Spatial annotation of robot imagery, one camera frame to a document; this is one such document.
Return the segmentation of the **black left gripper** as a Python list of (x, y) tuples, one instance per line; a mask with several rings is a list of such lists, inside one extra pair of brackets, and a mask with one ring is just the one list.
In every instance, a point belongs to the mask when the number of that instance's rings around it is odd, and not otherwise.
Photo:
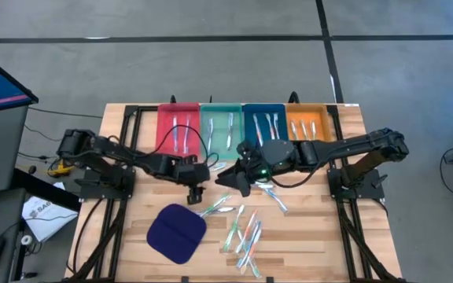
[[(172, 178), (179, 185), (197, 186), (210, 180), (210, 171), (207, 164), (198, 161), (197, 155), (182, 156), (175, 161)], [(203, 192), (204, 188), (200, 186), (196, 188), (196, 193), (194, 188), (190, 188), (187, 203), (195, 204), (196, 198), (200, 203)]]

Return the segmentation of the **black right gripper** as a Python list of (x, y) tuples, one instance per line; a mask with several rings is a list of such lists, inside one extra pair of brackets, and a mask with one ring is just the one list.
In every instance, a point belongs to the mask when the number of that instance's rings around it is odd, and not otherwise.
[(215, 183), (222, 186), (237, 186), (243, 197), (251, 194), (251, 184), (268, 182), (267, 168), (263, 165), (261, 148), (245, 139), (237, 146), (240, 161), (218, 173)]

